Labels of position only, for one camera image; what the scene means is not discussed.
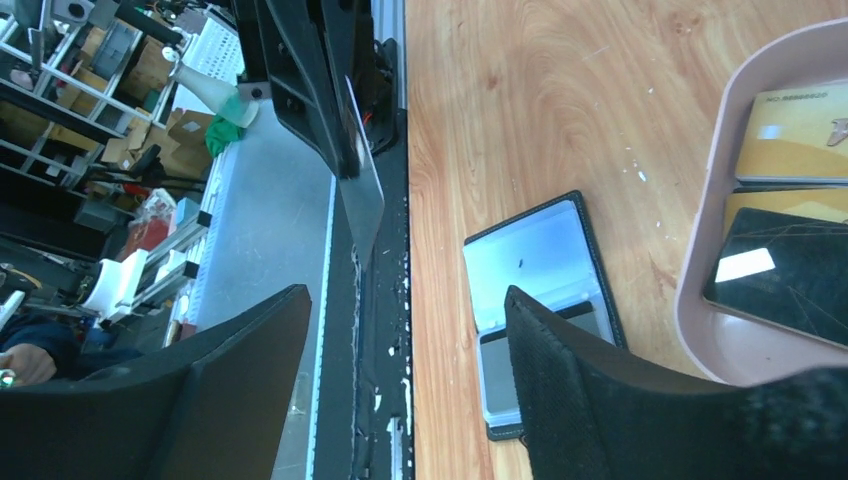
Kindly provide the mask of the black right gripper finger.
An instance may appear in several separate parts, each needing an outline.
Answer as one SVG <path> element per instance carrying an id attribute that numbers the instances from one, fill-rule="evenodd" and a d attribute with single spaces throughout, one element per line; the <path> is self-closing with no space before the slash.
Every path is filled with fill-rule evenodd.
<path id="1" fill-rule="evenodd" d="M 738 387 L 642 359 L 517 287 L 506 330 L 537 479 L 843 479 L 847 372 Z"/>
<path id="2" fill-rule="evenodd" d="M 1 394 L 5 479 L 268 479 L 312 301 L 292 285 L 77 381 Z"/>
<path id="3" fill-rule="evenodd" d="M 399 136 L 397 44 L 393 39 L 376 39 L 370 1 L 340 1 L 339 6 L 353 18 L 354 94 L 371 153 L 378 155 L 390 149 Z"/>
<path id="4" fill-rule="evenodd" d="M 264 63 L 279 122 L 341 179 L 359 176 L 347 78 L 357 1 L 257 1 Z"/>

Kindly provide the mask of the pink oval plastic tray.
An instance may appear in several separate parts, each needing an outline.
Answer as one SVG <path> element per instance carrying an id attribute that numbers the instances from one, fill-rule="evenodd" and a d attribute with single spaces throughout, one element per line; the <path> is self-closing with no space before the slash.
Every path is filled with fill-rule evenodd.
<path id="1" fill-rule="evenodd" d="M 847 363 L 847 23 L 796 30 L 733 74 L 676 298 L 709 377 Z"/>

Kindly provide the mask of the black leather card holder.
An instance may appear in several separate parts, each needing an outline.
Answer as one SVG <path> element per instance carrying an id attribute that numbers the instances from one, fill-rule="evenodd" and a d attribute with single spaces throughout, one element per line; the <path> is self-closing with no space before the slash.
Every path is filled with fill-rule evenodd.
<path id="1" fill-rule="evenodd" d="M 516 286 L 569 323 L 620 348 L 626 337 L 580 191 L 468 237 L 462 248 L 477 331 L 482 417 L 491 441 L 523 434 L 504 302 Z"/>

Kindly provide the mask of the grey silver credit card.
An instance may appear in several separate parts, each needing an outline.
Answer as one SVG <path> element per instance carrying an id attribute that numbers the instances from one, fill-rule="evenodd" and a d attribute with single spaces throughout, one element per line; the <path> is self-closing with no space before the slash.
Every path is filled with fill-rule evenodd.
<path id="1" fill-rule="evenodd" d="M 346 215 L 360 265 L 367 269 L 384 213 L 384 195 L 358 108 L 353 84 L 344 77 L 343 124 L 348 135 L 348 158 L 357 171 L 340 181 Z"/>

